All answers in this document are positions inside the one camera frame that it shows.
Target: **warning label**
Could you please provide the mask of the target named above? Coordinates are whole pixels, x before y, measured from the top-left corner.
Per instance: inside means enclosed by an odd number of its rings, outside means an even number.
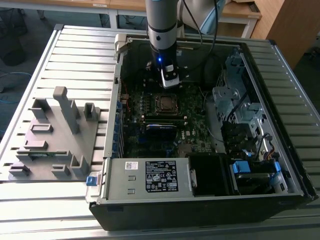
[[[146,161],[145,190],[148,193],[177,192],[176,161]]]

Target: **aluminum extrusion table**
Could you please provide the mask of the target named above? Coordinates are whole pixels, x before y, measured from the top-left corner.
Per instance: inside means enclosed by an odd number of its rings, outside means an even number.
[[[66,86],[68,98],[75,99],[77,106],[90,101],[101,108],[91,170],[101,169],[114,79],[110,67],[116,64],[114,41],[117,33],[144,34],[133,30],[56,26],[0,144],[0,181],[8,179],[10,163],[17,161],[16,149],[23,144],[33,118],[28,107],[34,98],[52,96],[55,86]],[[320,117],[278,47],[267,40],[218,39],[248,45],[306,171],[319,190]],[[48,102],[57,104],[53,99]],[[319,199],[259,223],[108,232],[91,214],[85,194],[84,182],[0,184],[0,239],[199,239],[199,236],[216,235],[215,239],[269,240],[284,236],[315,239],[320,234]]]

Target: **metal bracket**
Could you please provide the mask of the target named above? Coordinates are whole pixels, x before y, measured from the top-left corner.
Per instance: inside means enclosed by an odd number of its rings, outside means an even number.
[[[213,99],[218,108],[229,104],[232,99],[240,99],[238,91],[235,88],[225,86],[216,86],[212,89]]]

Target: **gray plastic block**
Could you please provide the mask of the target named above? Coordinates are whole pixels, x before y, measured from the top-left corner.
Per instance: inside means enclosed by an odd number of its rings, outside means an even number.
[[[65,164],[53,164],[51,172],[57,177],[66,177],[70,175],[70,171]]]
[[[53,92],[53,98],[59,102],[64,119],[68,123],[68,126],[73,134],[77,134],[79,131],[79,125],[74,111],[67,98],[67,88],[65,86],[56,86]]]
[[[24,177],[29,175],[30,169],[27,168],[27,166],[22,162],[16,162],[11,165],[9,173],[11,173],[15,177]]]
[[[74,99],[69,100],[69,103],[70,103],[70,106],[71,106],[71,109],[72,109],[72,112],[73,112],[75,118],[76,119],[80,118],[80,113],[79,113],[79,110],[77,108],[75,100]]]
[[[24,150],[22,153],[18,153],[15,155],[21,162],[32,161],[32,157],[29,155],[30,150]]]
[[[87,121],[97,121],[98,115],[96,112],[95,104],[93,102],[87,102],[84,105],[84,117]]]
[[[56,151],[56,158],[61,160],[61,161],[71,161],[73,154],[68,150],[68,151],[62,151],[58,150]]]
[[[26,140],[23,147],[30,150],[46,150],[48,143],[45,140]]]
[[[46,111],[50,109],[50,106],[45,98],[36,98],[33,102],[30,110],[38,120],[47,119]]]
[[[31,129],[33,133],[52,133],[54,128],[50,123],[32,124]]]
[[[86,176],[89,172],[89,165],[84,156],[81,157],[79,163],[76,156],[73,155],[70,168],[76,176]]]
[[[69,102],[70,113],[74,115],[75,111],[72,100]],[[85,108],[77,108],[80,117],[76,119],[79,125],[79,133],[72,134],[67,121],[64,120],[63,111],[60,106],[51,106],[45,110],[44,119],[34,118],[31,120],[30,128],[25,134],[25,140],[29,145],[33,141],[45,141],[47,149],[26,149],[21,146],[17,150],[16,157],[32,172],[29,175],[11,176],[13,181],[85,181],[90,171],[90,165],[93,158],[95,139],[98,128],[98,119],[96,121],[86,120]],[[97,116],[100,115],[99,107],[94,111]],[[53,131],[42,131],[51,126]],[[53,165],[66,165],[69,174],[61,172],[61,167],[53,169]]]

